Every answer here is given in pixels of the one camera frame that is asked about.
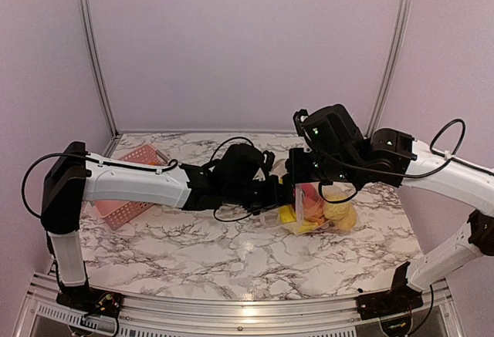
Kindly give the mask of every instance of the marble table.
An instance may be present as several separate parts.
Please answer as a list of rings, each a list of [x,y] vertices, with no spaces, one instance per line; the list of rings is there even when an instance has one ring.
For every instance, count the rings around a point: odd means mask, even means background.
[[[180,161],[202,164],[231,133],[125,134],[113,157],[146,143]],[[292,134],[241,134],[286,158],[302,145]],[[357,226],[346,235],[295,236],[263,227],[259,217],[221,223],[211,211],[154,206],[111,231],[90,205],[81,243],[90,283],[146,295],[216,300],[287,300],[348,295],[389,287],[394,269],[421,255],[394,192],[367,185],[353,200]]]

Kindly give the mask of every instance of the pink basket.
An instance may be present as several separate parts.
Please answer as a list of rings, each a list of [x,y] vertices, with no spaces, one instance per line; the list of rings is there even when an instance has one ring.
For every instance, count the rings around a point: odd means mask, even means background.
[[[149,144],[126,154],[120,160],[150,165],[164,165],[164,161],[157,156],[156,149]],[[116,230],[137,215],[142,214],[153,204],[146,202],[97,201],[95,206],[99,211],[99,216],[106,221],[112,230]]]

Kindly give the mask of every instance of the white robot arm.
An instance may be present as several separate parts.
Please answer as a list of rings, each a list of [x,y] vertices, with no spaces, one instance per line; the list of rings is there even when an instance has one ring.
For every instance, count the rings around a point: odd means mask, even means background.
[[[293,117],[309,149],[292,148],[283,183],[269,175],[272,153],[247,144],[231,145],[223,158],[204,166],[150,167],[87,153],[72,143],[45,179],[41,221],[58,264],[57,301],[87,311],[105,293],[89,286],[79,241],[82,201],[143,201],[185,211],[217,210],[237,204],[253,214],[293,204],[293,185],[310,181],[406,185],[451,197],[475,208],[468,221],[443,244],[396,269],[389,291],[357,298],[362,319],[423,306],[421,293],[435,281],[483,255],[494,255],[494,174],[472,163],[432,153],[426,143],[397,130],[364,138],[341,105]],[[255,180],[261,169],[264,180]],[[114,299],[121,295],[113,293]],[[107,308],[103,315],[118,315]]]
[[[445,162],[429,151],[429,145],[415,141],[407,174],[418,175],[434,170]],[[442,194],[474,207],[474,215],[494,217],[494,177],[452,161],[445,169],[423,179],[404,179],[403,185]],[[483,255],[472,243],[472,223],[465,222],[446,242],[417,261],[407,270],[408,284],[422,292],[435,281]]]

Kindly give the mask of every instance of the white wall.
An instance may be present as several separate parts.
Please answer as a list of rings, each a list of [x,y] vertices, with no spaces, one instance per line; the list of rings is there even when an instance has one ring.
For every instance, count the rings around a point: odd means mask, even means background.
[[[8,336],[33,271],[49,263],[45,232],[22,206],[22,176],[36,158],[72,140],[102,151],[109,134],[77,0],[0,0],[0,17],[0,331]],[[37,211],[48,165],[29,182]]]
[[[413,0],[381,126],[430,142],[449,120],[464,118],[467,136],[460,157],[494,167],[492,105],[494,0]],[[451,150],[458,131],[439,146]],[[453,234],[472,211],[421,191],[402,188],[400,197],[425,251]],[[467,337],[494,331],[493,282],[493,258],[476,260],[448,277]]]
[[[293,130],[344,103],[365,129],[399,0],[90,0],[122,130]]]

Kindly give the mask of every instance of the cable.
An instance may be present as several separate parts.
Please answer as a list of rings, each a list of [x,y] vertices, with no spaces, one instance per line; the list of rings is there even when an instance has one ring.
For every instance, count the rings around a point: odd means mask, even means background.
[[[437,139],[451,126],[451,125],[454,125],[455,123],[461,123],[462,124],[462,133],[458,139],[458,142],[455,146],[455,149],[453,150],[452,154],[456,154],[456,152],[458,152],[459,150],[459,147],[462,145],[462,142],[463,142],[463,137],[465,136],[465,129],[466,129],[466,125],[465,125],[465,121],[463,121],[462,119],[454,119],[453,121],[450,121],[448,124],[446,124],[440,131],[439,133],[436,134],[436,136],[434,137],[434,139],[432,140],[432,144],[431,144],[431,147],[434,145],[434,143],[437,141]],[[392,172],[389,172],[389,171],[380,171],[380,170],[374,170],[374,169],[369,169],[369,168],[366,168],[366,167],[360,167],[360,166],[355,166],[355,165],[352,165],[352,164],[349,164],[349,163],[345,163],[343,161],[340,161],[338,160],[336,157],[332,156],[331,154],[327,153],[325,150],[321,150],[319,148],[315,148],[312,144],[312,141],[309,139],[309,137],[306,135],[305,137],[305,140],[307,142],[307,144],[309,145],[309,147],[312,149],[312,150],[315,150],[317,153],[321,153],[322,155],[324,155],[326,158],[328,158],[329,160],[332,160],[334,163],[337,163],[343,167],[346,167],[348,169],[351,169],[351,170],[357,170],[357,171],[363,171],[363,172],[367,172],[367,173],[373,173],[373,174],[381,174],[381,175],[388,175],[388,176],[392,176],[392,177],[404,177],[404,178],[407,178],[407,179],[423,179],[425,177],[430,177],[431,175],[434,175],[436,173],[438,173],[439,171],[443,170],[445,167],[447,167],[453,160],[455,162],[458,162],[459,160],[455,160],[454,157],[452,158],[449,158],[446,162],[444,162],[440,167],[437,167],[435,168],[434,170],[431,170],[431,171],[428,171],[427,173],[423,173],[423,174],[418,174],[418,175],[410,175],[410,174],[400,174],[400,173],[392,173]],[[482,170],[482,171],[487,171],[485,169],[480,169],[480,168],[477,168],[476,170]]]
[[[254,146],[254,143],[249,139],[249,138],[246,138],[245,136],[234,136],[233,138],[230,138],[230,139],[227,139],[225,140],[223,143],[221,143],[216,149],[215,151],[213,152],[213,154],[211,155],[211,158],[209,159],[209,162],[213,161],[213,159],[215,158],[216,156],[216,153],[228,142],[231,142],[232,140],[245,140],[247,143],[249,143],[251,146]]]
[[[317,185],[317,191],[319,192],[321,198],[323,198],[328,204],[344,204],[345,202],[353,200],[355,196],[357,196],[358,194],[358,190],[355,190],[355,192],[351,196],[344,198],[343,200],[329,201],[323,195],[323,185],[324,185],[323,182],[320,181],[319,184]]]
[[[454,125],[455,123],[462,123],[462,125],[464,126],[463,127],[463,132],[462,132],[462,139],[465,135],[465,128],[466,128],[466,125],[465,125],[465,122],[461,119],[454,119],[452,121],[450,121],[448,124],[446,124],[440,131],[439,133],[436,134],[436,136],[434,137],[434,139],[432,140],[431,142],[431,146],[429,148],[429,150],[431,151],[432,154],[435,154],[436,156],[440,156],[440,157],[445,157],[446,155],[442,152],[439,152],[438,150],[435,150],[434,149],[434,144],[435,142],[437,141],[437,139],[452,125]],[[481,173],[484,173],[484,174],[488,174],[489,176],[491,177],[494,177],[494,172],[492,172],[491,170],[487,170],[487,169],[483,169],[481,167],[478,167],[478,166],[475,166],[475,165],[472,165],[471,163],[468,163],[468,162],[465,162],[463,160],[460,160],[459,158],[456,158],[456,157],[452,157],[451,158],[453,161],[455,161],[456,163],[459,163],[460,165],[463,165],[465,167],[469,167],[473,170],[476,170],[478,172],[481,172]]]
[[[115,317],[115,333],[111,337],[117,337],[118,332],[120,332],[120,322],[118,321],[118,316]]]
[[[237,221],[240,221],[240,220],[244,220],[246,219],[247,217],[251,217],[252,216],[252,213],[249,213],[247,214],[246,216],[242,216],[242,217],[239,217],[238,219],[232,219],[232,220],[223,220],[223,219],[220,219],[219,217],[216,216],[216,212],[218,210],[214,210],[213,211],[213,217],[217,220],[217,221],[220,221],[222,223],[236,223]]]
[[[432,288],[432,285],[430,285],[429,287],[431,289],[431,306],[429,307],[429,310],[428,310],[427,314],[422,319],[422,321],[420,322],[420,324],[417,325],[417,328],[415,328],[413,331],[411,331],[410,333],[408,333],[408,337],[410,337],[411,335],[414,335],[425,324],[425,322],[427,321],[428,317],[432,313],[432,308],[434,308],[434,289]]]
[[[118,162],[111,162],[111,161],[99,161],[95,158],[91,158],[91,157],[88,157],[88,156],[83,156],[81,154],[74,154],[74,153],[50,153],[50,154],[46,154],[45,156],[43,157],[40,157],[38,160],[36,160],[35,162],[33,162],[31,164],[31,166],[29,166],[28,170],[25,172],[24,174],[24,177],[22,178],[22,183],[21,183],[21,197],[22,197],[22,203],[24,204],[24,207],[25,209],[34,217],[37,217],[38,219],[41,219],[41,215],[37,214],[28,204],[28,201],[27,201],[27,198],[25,196],[25,185],[27,183],[27,180],[28,180],[28,177],[30,175],[30,173],[32,172],[32,170],[38,166],[41,162],[43,162],[44,160],[48,160],[50,158],[54,158],[54,157],[72,157],[72,158],[76,158],[76,159],[79,159],[79,160],[85,160],[85,161],[89,161],[89,162],[93,162],[93,163],[102,163],[103,165],[107,165],[107,166],[114,166],[114,167],[123,167],[123,168],[126,168],[126,169],[130,169],[130,170],[139,170],[139,171],[153,171],[153,172],[156,172],[158,170],[161,170],[162,172],[167,172],[167,171],[170,171],[170,170],[173,170],[175,167],[178,166],[178,161],[173,159],[173,160],[170,160],[170,162],[168,162],[168,167],[165,167],[165,168],[159,168],[159,167],[145,167],[145,166],[134,166],[134,165],[126,165],[125,163],[118,163]]]

